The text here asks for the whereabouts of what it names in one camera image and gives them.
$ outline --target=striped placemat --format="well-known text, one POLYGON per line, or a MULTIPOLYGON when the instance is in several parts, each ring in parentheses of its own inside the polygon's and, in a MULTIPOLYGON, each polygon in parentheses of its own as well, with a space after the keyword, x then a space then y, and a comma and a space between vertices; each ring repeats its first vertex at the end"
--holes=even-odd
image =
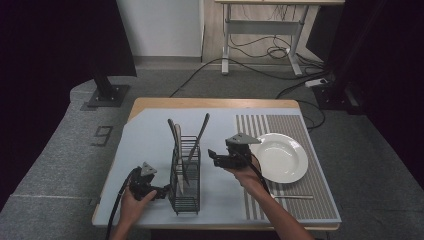
MULTIPOLYGON (((293 138, 302 145, 309 161, 306 174, 300 180, 289 184, 267 180, 270 192, 274 195, 313 195, 313 200, 277 199, 296 219, 304 220, 302 222, 340 220, 301 117, 300 115, 236 115, 236 130, 255 138, 267 133, 280 133, 293 138)), ((245 190, 243 191, 245 218, 247 220, 266 220, 258 203, 245 190)))

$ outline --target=metal basket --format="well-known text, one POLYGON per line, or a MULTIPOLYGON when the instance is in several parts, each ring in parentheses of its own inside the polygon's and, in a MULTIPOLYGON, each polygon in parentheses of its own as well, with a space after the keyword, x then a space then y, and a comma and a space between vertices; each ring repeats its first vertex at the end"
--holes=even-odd
POLYGON ((196 136, 181 136, 182 162, 178 159, 178 145, 172 152, 170 174, 171 189, 168 194, 172 208, 177 213, 198 213, 200 210, 200 145, 188 163, 190 150, 194 147, 196 136), (183 167, 189 184, 184 180, 183 167))

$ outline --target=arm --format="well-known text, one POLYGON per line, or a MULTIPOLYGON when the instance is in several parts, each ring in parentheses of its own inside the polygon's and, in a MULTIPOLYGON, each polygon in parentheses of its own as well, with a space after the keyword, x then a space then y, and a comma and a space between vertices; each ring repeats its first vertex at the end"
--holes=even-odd
MULTIPOLYGON (((252 160, 253 164, 257 167, 259 165, 258 160, 256 158, 253 158, 252 160)), ((226 170, 233 173, 246 191, 256 199, 269 221, 274 226, 274 229, 280 239, 314 239, 312 235, 306 231, 293 216, 290 215, 290 213, 288 213, 265 191, 258 176, 250 167, 246 167, 241 170, 226 170)))
POLYGON ((125 240, 127 239, 128 233, 131 226, 137 222, 137 220, 143 214, 144 208, 156 195, 156 190, 151 191, 141 201, 137 201, 129 187, 125 188, 125 193, 121 199, 121 214, 119 217, 118 224, 113 229, 111 240, 125 240))

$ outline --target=white wall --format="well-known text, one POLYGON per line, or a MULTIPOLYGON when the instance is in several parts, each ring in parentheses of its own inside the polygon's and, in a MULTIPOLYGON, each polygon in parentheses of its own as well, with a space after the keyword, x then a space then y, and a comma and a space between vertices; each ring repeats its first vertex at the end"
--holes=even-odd
POLYGON ((117 3, 133 56, 201 56, 203 0, 117 3))

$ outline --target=white plate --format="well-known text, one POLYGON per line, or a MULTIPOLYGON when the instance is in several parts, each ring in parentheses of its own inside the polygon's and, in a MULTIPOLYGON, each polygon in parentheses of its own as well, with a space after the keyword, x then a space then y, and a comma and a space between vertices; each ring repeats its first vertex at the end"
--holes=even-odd
POLYGON ((291 183, 305 175, 308 156, 294 139, 278 133, 258 137, 261 144, 251 144, 252 153, 261 164, 262 175, 273 182, 291 183))

